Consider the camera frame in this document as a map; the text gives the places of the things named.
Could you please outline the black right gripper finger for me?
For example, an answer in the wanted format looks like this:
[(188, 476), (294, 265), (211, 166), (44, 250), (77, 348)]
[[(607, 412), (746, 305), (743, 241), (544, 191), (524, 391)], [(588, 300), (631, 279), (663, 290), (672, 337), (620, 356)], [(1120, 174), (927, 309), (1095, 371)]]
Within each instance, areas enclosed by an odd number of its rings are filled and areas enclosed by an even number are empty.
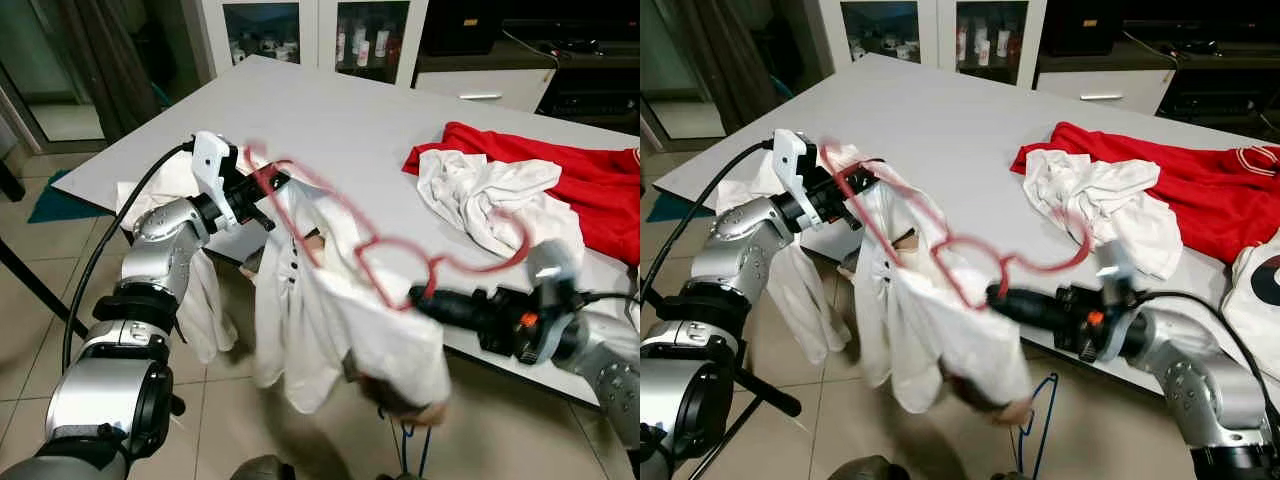
[(1062, 310), (1055, 300), (989, 300), (997, 314), (1027, 325), (1061, 325)]
[(413, 310), (451, 326), (481, 326), (483, 311), (472, 301), (422, 301)]
[(426, 285), (412, 285), (408, 300), (416, 308), (470, 308), (483, 298), (483, 291), (453, 291), (436, 288), (428, 292)]
[(1056, 306), (1059, 298), (1042, 291), (991, 284), (986, 288), (988, 306)]

